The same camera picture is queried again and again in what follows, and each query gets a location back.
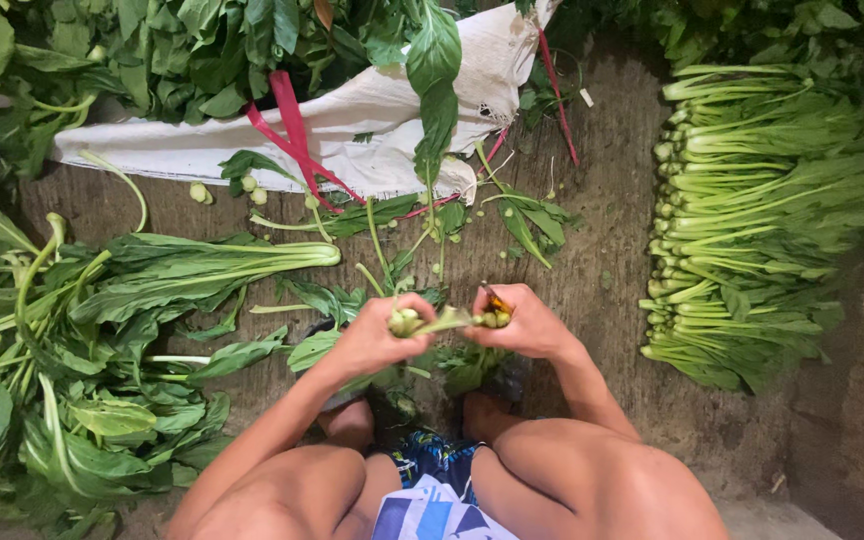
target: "stack of greens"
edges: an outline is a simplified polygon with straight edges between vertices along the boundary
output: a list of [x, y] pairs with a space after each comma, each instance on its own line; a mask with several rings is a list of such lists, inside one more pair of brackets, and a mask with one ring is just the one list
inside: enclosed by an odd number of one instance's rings
[[864, 95], [786, 65], [695, 65], [655, 146], [667, 178], [649, 244], [642, 353], [760, 392], [842, 318], [837, 259], [864, 233]]
[[[213, 312], [271, 274], [339, 262], [329, 244], [246, 234], [37, 248], [0, 211], [0, 519], [50, 538], [114, 530], [114, 505], [190, 485], [230, 441], [229, 398], [201, 384], [282, 349], [283, 326], [211, 357], [148, 356], [162, 325]], [[198, 338], [234, 330], [226, 318]], [[193, 370], [188, 363], [205, 363]]]
[[[408, 55], [402, 53], [411, 45]], [[42, 172], [56, 133], [100, 94], [138, 117], [233, 117], [282, 69], [300, 101], [368, 66], [404, 64], [425, 137], [415, 171], [429, 190], [458, 120], [462, 44], [437, 0], [40, 0], [0, 2], [0, 180]]]
[[842, 78], [858, 75], [864, 52], [864, 0], [565, 0], [546, 30], [553, 47], [581, 50], [612, 22], [661, 45], [675, 69], [788, 63]]

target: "red string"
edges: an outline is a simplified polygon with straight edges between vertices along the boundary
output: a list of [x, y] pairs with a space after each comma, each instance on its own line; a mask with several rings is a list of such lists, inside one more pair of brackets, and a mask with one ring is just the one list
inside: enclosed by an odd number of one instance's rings
[[[538, 46], [542, 50], [542, 62], [545, 64], [545, 72], [549, 74], [552, 90], [555, 91], [555, 97], [561, 100], [559, 80], [555, 76], [555, 66], [552, 65], [552, 55], [549, 53], [549, 42], [546, 40], [546, 32], [542, 28], [538, 29]], [[565, 133], [565, 141], [568, 142], [568, 152], [572, 155], [572, 162], [578, 166], [579, 156], [575, 153], [575, 146], [572, 144], [572, 131], [569, 129], [569, 122], [566, 121], [566, 107], [562, 101], [558, 102], [558, 123], [561, 124], [561, 130]]]
[[482, 171], [486, 170], [486, 164], [488, 162], [491, 162], [492, 158], [496, 156], [496, 153], [498, 152], [498, 147], [502, 146], [502, 143], [505, 142], [505, 136], [507, 135], [509, 135], [509, 128], [502, 129], [502, 132], [498, 133], [498, 140], [495, 141], [495, 145], [492, 146], [491, 151], [488, 153], [488, 156], [486, 156], [486, 163], [482, 163], [482, 166], [479, 168], [478, 172], [475, 173], [476, 175], [480, 175], [482, 174]]
[[[455, 199], [459, 198], [459, 195], [462, 195], [462, 193], [456, 192], [456, 193], [452, 193], [451, 195], [449, 195], [448, 197], [445, 197], [443, 199], [438, 199], [438, 201], [432, 202], [432, 207], [433, 208], [440, 207], [441, 205], [444, 205], [447, 202], [454, 201]], [[400, 215], [394, 219], [398, 220], [398, 221], [402, 221], [403, 219], [409, 219], [410, 217], [415, 217], [417, 215], [420, 215], [423, 212], [427, 212], [428, 210], [429, 210], [429, 207], [426, 205], [426, 206], [419, 208], [418, 210], [412, 210], [409, 213], [407, 213], [405, 215]]]

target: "white stem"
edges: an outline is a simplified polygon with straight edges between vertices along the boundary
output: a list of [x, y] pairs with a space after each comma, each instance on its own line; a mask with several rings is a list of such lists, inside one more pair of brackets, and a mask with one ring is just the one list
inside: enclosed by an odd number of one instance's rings
[[184, 356], [181, 354], [155, 354], [144, 358], [147, 362], [188, 362], [193, 364], [208, 364], [211, 356]]

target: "foot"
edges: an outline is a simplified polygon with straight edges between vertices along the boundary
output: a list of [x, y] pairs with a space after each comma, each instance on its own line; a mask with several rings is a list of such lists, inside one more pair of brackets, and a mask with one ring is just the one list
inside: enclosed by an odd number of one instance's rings
[[482, 441], [492, 444], [499, 434], [508, 428], [509, 419], [518, 418], [509, 415], [512, 402], [506, 399], [469, 392], [462, 402], [462, 435], [471, 441]]
[[362, 453], [376, 442], [376, 420], [365, 398], [322, 412], [316, 422], [328, 437], [325, 444]]

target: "vegetable bundle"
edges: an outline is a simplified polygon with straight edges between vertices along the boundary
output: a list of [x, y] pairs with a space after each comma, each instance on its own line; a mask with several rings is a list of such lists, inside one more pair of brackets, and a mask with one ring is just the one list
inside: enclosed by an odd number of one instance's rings
[[[237, 310], [246, 284], [337, 264], [339, 251], [136, 233], [99, 252], [66, 244], [64, 220], [49, 221], [39, 249], [0, 211], [0, 519], [80, 538], [114, 531], [117, 502], [195, 480], [231, 440], [228, 396], [199, 385], [282, 350], [286, 331], [211, 357], [147, 356], [161, 326], [236, 292]], [[198, 338], [233, 329], [226, 319]]]
[[761, 392], [842, 318], [837, 259], [864, 234], [864, 95], [786, 65], [695, 65], [664, 89], [646, 357]]

